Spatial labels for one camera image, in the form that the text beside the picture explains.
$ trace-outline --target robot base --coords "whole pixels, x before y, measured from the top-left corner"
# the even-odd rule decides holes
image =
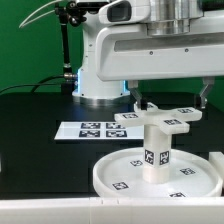
[[[93,185],[101,197],[208,197],[221,196],[222,179],[201,157],[171,150],[170,177],[163,184],[143,179],[143,148],[111,153],[93,170]]]
[[[114,99],[95,99],[95,98],[86,98],[83,96],[77,96],[73,93],[73,100],[76,103],[91,105],[91,106],[112,106],[122,103],[130,103],[130,95],[124,95]]]

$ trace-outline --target black cable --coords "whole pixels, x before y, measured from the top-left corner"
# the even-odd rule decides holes
[[[21,87],[29,87],[29,86],[53,86],[53,85],[61,85],[61,83],[42,83],[42,84],[23,84],[23,85],[16,85],[16,86],[9,86],[5,89],[0,90],[0,94],[3,92],[9,90],[9,89],[14,89],[14,88],[21,88]]]
[[[63,75],[57,75],[57,76],[50,76],[48,78],[42,79],[41,81],[39,81],[37,84],[42,84],[45,83],[47,81],[53,80],[53,79],[60,79],[60,78],[64,78]],[[39,85],[35,85],[32,89],[31,89],[31,93],[34,93],[36,91],[37,88],[39,88]]]

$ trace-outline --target metal screw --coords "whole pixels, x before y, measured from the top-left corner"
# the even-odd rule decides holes
[[[71,8],[75,7],[75,3],[74,2],[71,2],[70,7]]]

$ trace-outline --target black and white pattern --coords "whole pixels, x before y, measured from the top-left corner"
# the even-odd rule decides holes
[[[186,109],[178,109],[179,112],[183,113],[183,114],[187,114],[187,113],[193,113],[192,110],[186,108]]]
[[[170,160],[169,151],[160,153],[160,166],[169,163],[169,160]]]
[[[107,138],[127,138],[127,132],[122,130],[106,131]]]
[[[99,122],[84,122],[81,124],[81,129],[100,129]]]
[[[154,153],[145,149],[145,161],[151,165],[154,164]]]
[[[123,114],[126,119],[137,118],[137,114]]]
[[[116,190],[123,190],[123,189],[126,189],[128,188],[128,185],[124,182],[120,182],[120,183],[116,183],[116,184],[113,184],[113,186],[116,188]]]
[[[171,198],[179,198],[179,197],[186,197],[183,193],[178,192],[178,193],[174,193],[174,194],[170,194]]]
[[[136,160],[136,161],[131,161],[130,162],[133,166],[141,166],[143,165],[142,161]]]
[[[168,125],[176,125],[176,124],[182,124],[180,121],[173,119],[173,120],[164,120],[165,123]]]
[[[192,170],[191,168],[186,168],[186,169],[182,169],[180,170],[183,174],[185,175],[191,175],[191,174],[195,174],[196,172],[194,170]]]
[[[92,130],[92,131],[80,131],[80,138],[100,138],[100,131]]]
[[[108,122],[106,123],[106,129],[125,129],[125,127],[122,127],[116,122]]]

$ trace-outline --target cable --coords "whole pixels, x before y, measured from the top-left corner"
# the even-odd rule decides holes
[[[49,2],[49,3],[47,3],[47,4],[45,4],[45,5],[43,5],[43,6],[41,6],[40,8],[38,8],[37,10],[35,10],[34,12],[32,12],[21,24],[20,24],[20,26],[19,26],[19,28],[22,28],[23,26],[24,26],[24,24],[26,24],[27,23],[27,21],[32,17],[32,16],[34,16],[36,13],[38,13],[39,11],[41,11],[42,9],[44,9],[44,8],[46,8],[47,6],[49,6],[49,5],[52,5],[52,4],[55,4],[55,3],[58,3],[58,2],[62,2],[62,1],[64,1],[64,0],[54,0],[54,1],[52,1],[52,2]]]
[[[23,24],[23,26],[22,26],[22,27],[20,27],[20,28],[23,28],[23,27],[25,27],[25,26],[27,26],[27,25],[29,25],[29,24],[31,24],[31,23],[33,23],[33,22],[37,21],[37,20],[38,20],[38,19],[40,19],[40,18],[43,18],[44,16],[49,15],[49,14],[51,14],[51,13],[54,13],[54,10],[49,11],[49,12],[46,12],[46,13],[44,13],[44,14],[42,14],[42,15],[40,15],[40,16],[38,16],[38,17],[36,17],[35,19],[32,19],[32,20],[30,20],[30,21],[28,21],[28,22],[24,23],[24,24]]]
[[[45,82],[47,82],[47,81],[50,81],[50,80],[53,80],[53,79],[60,79],[60,78],[64,78],[64,76],[63,76],[63,75],[50,76],[50,77],[48,77],[48,78],[42,79],[42,80],[41,80],[40,82],[38,82],[37,84],[42,84],[42,83],[45,83]],[[37,85],[34,86],[30,92],[31,92],[31,93],[34,93],[38,87],[39,87],[39,86],[37,86]]]
[[[61,83],[46,83],[46,84],[24,84],[24,85],[16,85],[16,86],[9,86],[5,89],[0,90],[0,94],[3,92],[9,90],[9,89],[14,89],[14,88],[21,88],[21,87],[30,87],[30,86],[53,86],[53,85],[61,85]]]

